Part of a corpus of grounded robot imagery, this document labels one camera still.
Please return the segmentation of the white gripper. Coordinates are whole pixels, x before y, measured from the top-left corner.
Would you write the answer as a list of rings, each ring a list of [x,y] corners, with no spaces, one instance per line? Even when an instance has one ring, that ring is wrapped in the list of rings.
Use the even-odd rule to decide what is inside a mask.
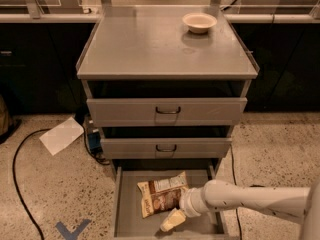
[[[180,198],[179,207],[174,208],[161,223],[160,229],[168,232],[186,221],[188,218],[199,217],[209,212],[209,207],[202,195],[201,188],[192,188],[185,191]]]

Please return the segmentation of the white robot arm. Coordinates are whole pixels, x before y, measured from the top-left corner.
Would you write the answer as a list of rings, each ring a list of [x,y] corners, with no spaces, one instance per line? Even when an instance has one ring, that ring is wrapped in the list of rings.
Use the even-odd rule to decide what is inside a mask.
[[[300,224],[299,240],[320,240],[319,180],[310,187],[241,187],[213,179],[185,191],[160,229],[167,232],[187,218],[239,207]]]

